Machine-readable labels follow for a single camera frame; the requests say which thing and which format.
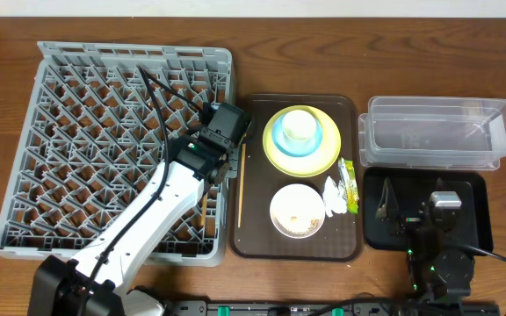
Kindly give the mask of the wooden chopstick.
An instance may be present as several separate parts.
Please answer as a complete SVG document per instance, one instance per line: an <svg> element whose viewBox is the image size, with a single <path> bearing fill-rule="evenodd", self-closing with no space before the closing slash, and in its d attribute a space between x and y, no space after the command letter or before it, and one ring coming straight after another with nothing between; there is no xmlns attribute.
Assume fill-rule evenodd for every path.
<svg viewBox="0 0 506 316"><path fill-rule="evenodd" d="M200 221L200 225L203 228L206 225L207 200L208 200L208 196L207 196L207 194L205 194L205 196L202 198L202 202L201 202L201 221Z"/></svg>
<svg viewBox="0 0 506 316"><path fill-rule="evenodd" d="M240 186L238 195L238 213L237 213L237 227L241 228L242 225L242 204L243 204L243 191L244 191L244 176L245 176L245 163L246 163L246 144L242 144L241 151L241 164L240 164Z"/></svg>

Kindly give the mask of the white bowl with food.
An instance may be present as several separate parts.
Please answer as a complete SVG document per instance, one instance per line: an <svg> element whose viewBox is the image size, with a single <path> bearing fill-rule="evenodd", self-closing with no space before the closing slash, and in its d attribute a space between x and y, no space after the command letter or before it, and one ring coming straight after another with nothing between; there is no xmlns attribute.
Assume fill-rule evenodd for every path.
<svg viewBox="0 0 506 316"><path fill-rule="evenodd" d="M293 183L275 193L270 203L270 217L284 236L306 239L321 229L326 218L325 205L315 189Z"/></svg>

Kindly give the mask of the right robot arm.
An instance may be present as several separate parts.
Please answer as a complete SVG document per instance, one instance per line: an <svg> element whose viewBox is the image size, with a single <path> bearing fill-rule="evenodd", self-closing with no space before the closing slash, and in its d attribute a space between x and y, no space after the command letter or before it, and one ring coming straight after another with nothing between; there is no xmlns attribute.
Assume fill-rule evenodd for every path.
<svg viewBox="0 0 506 316"><path fill-rule="evenodd" d="M401 213L389 178L375 219L393 226L391 234L405 239L407 263L416 296L426 303L456 304L471 294L473 257L449 243L462 202L454 191L434 191L415 216Z"/></svg>

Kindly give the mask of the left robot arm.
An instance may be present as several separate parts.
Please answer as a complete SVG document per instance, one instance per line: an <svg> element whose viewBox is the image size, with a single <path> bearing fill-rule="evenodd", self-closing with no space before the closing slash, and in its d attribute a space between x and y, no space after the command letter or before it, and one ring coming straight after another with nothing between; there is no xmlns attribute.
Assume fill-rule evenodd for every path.
<svg viewBox="0 0 506 316"><path fill-rule="evenodd" d="M30 315L161 315L164 306L132 289L148 256L175 222L226 176L243 135L205 127L175 139L172 162L93 242L68 261L50 255L36 270Z"/></svg>

